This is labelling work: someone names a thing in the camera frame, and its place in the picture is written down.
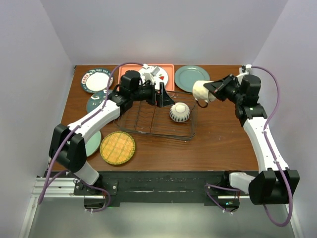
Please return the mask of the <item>white bowl blue striped outside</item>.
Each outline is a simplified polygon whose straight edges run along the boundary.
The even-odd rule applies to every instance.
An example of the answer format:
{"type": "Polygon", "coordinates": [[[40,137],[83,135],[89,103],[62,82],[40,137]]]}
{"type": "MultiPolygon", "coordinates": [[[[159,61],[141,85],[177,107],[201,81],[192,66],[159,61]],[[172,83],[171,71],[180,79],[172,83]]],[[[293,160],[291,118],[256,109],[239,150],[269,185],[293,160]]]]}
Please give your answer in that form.
{"type": "Polygon", "coordinates": [[[186,122],[190,117],[190,109],[187,104],[178,102],[170,108],[169,116],[174,122],[186,122]]]}

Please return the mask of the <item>black wire dish rack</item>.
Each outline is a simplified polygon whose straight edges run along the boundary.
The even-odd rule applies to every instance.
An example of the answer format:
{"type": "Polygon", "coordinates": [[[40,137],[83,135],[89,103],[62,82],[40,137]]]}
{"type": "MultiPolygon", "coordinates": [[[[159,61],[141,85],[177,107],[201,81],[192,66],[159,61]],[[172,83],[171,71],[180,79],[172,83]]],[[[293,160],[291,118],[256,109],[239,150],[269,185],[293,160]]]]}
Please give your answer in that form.
{"type": "Polygon", "coordinates": [[[132,108],[114,121],[123,131],[150,134],[189,141],[196,134],[198,105],[190,93],[168,91],[176,103],[189,107],[189,118],[184,122],[174,121],[170,115],[171,106],[159,108],[145,101],[134,102],[132,108]]]}

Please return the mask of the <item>cream white mug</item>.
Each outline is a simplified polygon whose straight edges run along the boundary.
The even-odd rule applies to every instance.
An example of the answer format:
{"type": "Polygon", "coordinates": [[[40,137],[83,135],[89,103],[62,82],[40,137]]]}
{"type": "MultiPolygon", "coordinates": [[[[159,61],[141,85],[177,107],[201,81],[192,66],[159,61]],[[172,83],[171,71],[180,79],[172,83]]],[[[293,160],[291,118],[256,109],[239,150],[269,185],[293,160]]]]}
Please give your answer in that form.
{"type": "Polygon", "coordinates": [[[201,108],[206,108],[210,102],[216,100],[216,97],[204,86],[206,83],[210,83],[210,81],[198,80],[194,83],[192,89],[192,95],[201,108]],[[201,105],[200,101],[204,101],[206,104],[201,105]]]}

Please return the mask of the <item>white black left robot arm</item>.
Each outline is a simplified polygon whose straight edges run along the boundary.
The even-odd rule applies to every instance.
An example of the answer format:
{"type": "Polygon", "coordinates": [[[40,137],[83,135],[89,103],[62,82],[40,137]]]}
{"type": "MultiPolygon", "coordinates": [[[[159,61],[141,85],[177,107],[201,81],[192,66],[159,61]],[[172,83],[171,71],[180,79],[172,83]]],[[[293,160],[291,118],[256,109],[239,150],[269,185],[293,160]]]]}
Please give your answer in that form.
{"type": "Polygon", "coordinates": [[[65,126],[57,125],[49,149],[51,164],[58,162],[72,172],[91,194],[105,190],[103,177],[87,162],[85,145],[88,140],[109,122],[128,111],[136,101],[145,101],[157,107],[172,106],[175,102],[168,95],[164,83],[159,89],[150,80],[143,82],[138,71],[128,70],[121,76],[118,90],[113,90],[103,102],[78,121],[65,126]]]}

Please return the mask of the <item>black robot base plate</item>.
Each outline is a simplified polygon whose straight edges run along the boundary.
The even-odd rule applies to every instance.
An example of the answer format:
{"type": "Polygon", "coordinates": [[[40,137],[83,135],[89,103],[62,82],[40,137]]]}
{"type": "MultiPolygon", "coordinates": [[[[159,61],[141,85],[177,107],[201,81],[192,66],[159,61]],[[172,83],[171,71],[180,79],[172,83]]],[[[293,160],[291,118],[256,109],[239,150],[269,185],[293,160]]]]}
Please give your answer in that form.
{"type": "Polygon", "coordinates": [[[224,185],[224,173],[186,172],[101,172],[111,206],[121,203],[199,203],[236,211],[242,192],[216,189],[224,185]]]}

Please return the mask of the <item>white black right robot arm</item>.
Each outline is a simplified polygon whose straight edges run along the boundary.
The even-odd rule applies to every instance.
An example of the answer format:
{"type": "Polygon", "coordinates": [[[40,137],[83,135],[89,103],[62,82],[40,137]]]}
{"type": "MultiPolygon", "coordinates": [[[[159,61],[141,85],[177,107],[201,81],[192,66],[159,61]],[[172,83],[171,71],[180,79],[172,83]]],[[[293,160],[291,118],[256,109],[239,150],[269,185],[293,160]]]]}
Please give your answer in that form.
{"type": "Polygon", "coordinates": [[[267,114],[258,103],[261,80],[252,74],[241,80],[229,75],[203,86],[216,99],[234,103],[235,115],[251,142],[259,168],[255,177],[230,172],[220,183],[222,192],[231,195],[239,189],[255,205],[290,204],[300,176],[284,161],[270,133],[267,114]]]}

